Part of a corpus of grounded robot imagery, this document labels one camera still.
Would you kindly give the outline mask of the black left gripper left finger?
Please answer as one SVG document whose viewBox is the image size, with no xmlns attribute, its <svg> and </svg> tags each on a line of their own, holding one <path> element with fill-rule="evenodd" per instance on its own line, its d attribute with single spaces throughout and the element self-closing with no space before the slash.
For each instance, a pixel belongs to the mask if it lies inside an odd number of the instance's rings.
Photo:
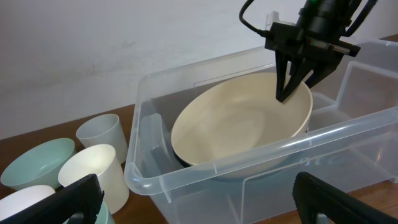
<svg viewBox="0 0 398 224">
<path fill-rule="evenodd" d="M 3 224 L 88 223 L 94 224 L 101 210 L 104 191 L 97 175 L 88 174 L 49 197 L 3 220 Z"/>
</svg>

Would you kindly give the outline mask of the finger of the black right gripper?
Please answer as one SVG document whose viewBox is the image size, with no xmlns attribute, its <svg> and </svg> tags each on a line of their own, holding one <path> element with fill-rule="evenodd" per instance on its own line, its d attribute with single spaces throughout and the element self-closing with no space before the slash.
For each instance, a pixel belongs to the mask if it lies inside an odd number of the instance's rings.
<svg viewBox="0 0 398 224">
<path fill-rule="evenodd" d="M 314 68 L 314 61 L 309 58 L 296 58 L 276 51 L 276 99 L 283 103 L 299 86 L 307 74 Z"/>
<path fill-rule="evenodd" d="M 309 88 L 312 88 L 320 81 L 322 81 L 324 78 L 326 78 L 328 75 L 333 73 L 337 69 L 340 62 L 337 61 L 336 63 L 335 62 L 326 63 L 314 60 L 306 60 L 305 64 L 309 67 L 310 70 L 313 71 L 313 73 L 305 81 L 305 84 Z"/>
</svg>

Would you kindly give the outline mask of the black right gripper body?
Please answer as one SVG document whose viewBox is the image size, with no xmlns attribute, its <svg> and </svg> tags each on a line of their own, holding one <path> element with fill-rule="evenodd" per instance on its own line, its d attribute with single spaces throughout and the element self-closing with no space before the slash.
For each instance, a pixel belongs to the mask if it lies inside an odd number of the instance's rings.
<svg viewBox="0 0 398 224">
<path fill-rule="evenodd" d="M 328 62 L 338 57 L 357 56 L 360 47 L 343 42 L 346 27 L 360 5 L 360 1 L 307 0 L 299 10 L 296 25 L 273 22 L 265 48 L 289 58 L 309 58 Z"/>
</svg>

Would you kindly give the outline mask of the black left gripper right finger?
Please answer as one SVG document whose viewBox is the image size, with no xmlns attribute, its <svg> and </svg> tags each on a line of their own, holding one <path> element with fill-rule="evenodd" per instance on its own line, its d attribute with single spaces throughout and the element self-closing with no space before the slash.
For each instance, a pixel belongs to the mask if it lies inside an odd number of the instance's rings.
<svg viewBox="0 0 398 224">
<path fill-rule="evenodd" d="M 308 172 L 296 175 L 292 195 L 302 223 L 316 223 L 320 214 L 334 223 L 397 224 L 397 219 L 351 197 Z"/>
</svg>

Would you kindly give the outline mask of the green small bowl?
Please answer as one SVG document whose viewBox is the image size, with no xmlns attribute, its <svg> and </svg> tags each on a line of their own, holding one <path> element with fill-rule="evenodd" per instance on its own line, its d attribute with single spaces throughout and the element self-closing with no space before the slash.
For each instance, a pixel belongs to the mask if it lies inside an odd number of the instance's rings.
<svg viewBox="0 0 398 224">
<path fill-rule="evenodd" d="M 58 173 L 62 166 L 76 154 L 75 142 L 58 138 L 42 143 L 10 163 L 1 175 L 1 183 L 14 190 L 34 185 L 61 186 Z"/>
</svg>

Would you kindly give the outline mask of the white small bowl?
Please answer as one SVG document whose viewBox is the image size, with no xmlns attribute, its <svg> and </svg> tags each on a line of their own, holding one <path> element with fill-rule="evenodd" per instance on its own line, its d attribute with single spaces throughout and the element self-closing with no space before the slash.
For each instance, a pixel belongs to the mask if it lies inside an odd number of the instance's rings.
<svg viewBox="0 0 398 224">
<path fill-rule="evenodd" d="M 1 199 L 1 221 L 9 218 L 33 204 L 51 196 L 55 190 L 48 185 L 35 185 Z"/>
</svg>

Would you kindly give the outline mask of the cream bowl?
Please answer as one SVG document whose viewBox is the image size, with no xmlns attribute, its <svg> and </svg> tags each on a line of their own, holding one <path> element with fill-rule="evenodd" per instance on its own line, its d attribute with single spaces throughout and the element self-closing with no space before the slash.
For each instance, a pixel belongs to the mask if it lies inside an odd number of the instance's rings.
<svg viewBox="0 0 398 224">
<path fill-rule="evenodd" d="M 275 84 L 275 73 L 259 72 L 203 92 L 176 119 L 173 150 L 195 166 L 304 133 L 313 109 L 309 87 L 300 83 L 281 103 Z"/>
</svg>

